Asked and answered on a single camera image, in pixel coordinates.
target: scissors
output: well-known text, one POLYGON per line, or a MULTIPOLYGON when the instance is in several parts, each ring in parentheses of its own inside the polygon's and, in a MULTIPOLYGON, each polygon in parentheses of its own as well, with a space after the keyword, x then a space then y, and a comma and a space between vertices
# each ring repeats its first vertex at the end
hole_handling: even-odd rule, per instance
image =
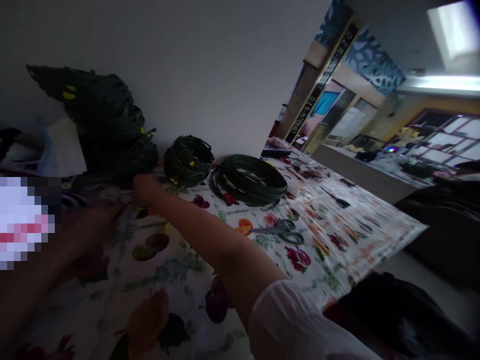
POLYGON ((295 224, 292 220, 280 219, 273 227, 259 227, 251 229, 251 233, 260 234, 273 234, 280 237, 283 241, 292 245, 302 245, 304 243, 304 237, 301 233, 293 231, 295 230, 295 224))

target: pixelated area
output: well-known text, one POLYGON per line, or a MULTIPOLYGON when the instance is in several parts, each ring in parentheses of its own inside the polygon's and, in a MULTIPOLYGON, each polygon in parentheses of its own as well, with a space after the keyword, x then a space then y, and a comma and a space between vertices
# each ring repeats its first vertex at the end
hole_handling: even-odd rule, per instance
POLYGON ((40 250, 60 219, 61 179, 0 177, 0 270, 40 250))

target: white sleeve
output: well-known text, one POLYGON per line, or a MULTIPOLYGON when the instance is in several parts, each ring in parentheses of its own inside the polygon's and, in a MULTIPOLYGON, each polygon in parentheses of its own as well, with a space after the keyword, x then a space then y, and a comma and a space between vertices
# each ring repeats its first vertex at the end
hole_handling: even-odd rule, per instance
POLYGON ((270 284, 249 321, 250 351, 263 359, 379 359, 355 336, 328 320, 291 280, 270 284))

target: decorative wall pattern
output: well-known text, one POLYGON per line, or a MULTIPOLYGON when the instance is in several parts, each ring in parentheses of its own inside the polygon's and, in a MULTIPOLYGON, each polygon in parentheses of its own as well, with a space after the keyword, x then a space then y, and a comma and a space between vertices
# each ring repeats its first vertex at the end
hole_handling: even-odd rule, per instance
MULTIPOLYGON (((331 50, 352 13, 344 0, 332 0, 315 40, 331 50)), ((367 28, 360 32, 346 54, 345 63, 386 97, 405 81, 402 71, 367 28)))
POLYGON ((328 50, 335 46, 335 42, 342 30, 347 25, 352 9, 345 5, 344 0, 332 0, 323 22, 315 35, 315 40, 328 50))
POLYGON ((346 54, 345 63, 386 97, 405 81, 402 71, 367 28, 356 38, 346 54))

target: floral tablecloth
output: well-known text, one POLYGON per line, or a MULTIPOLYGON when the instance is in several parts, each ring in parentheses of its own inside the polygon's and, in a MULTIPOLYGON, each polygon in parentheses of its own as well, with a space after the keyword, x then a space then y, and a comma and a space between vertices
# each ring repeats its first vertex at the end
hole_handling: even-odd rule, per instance
MULTIPOLYGON (((268 162, 295 179, 283 162, 268 162)), ((362 188, 346 186, 333 171, 320 171, 321 179, 297 180, 298 197, 262 208, 232 198, 227 205, 207 181, 188 189, 166 186, 246 235, 325 309, 426 226, 362 188), (351 206, 341 208, 322 188, 351 206), (292 220, 304 245, 249 231, 271 227, 278 219, 292 220)), ((167 182, 161 167, 154 174, 167 182)), ((119 194, 129 196, 118 188, 107 188, 101 196, 119 194)), ((130 314, 160 289, 170 298, 169 323, 145 359, 249 358, 237 313, 214 296, 223 291, 216 273, 158 214, 126 209, 113 242, 90 259, 96 261, 88 271, 49 291, 26 326, 19 359, 33 359, 32 354, 35 359, 128 359, 130 314)))

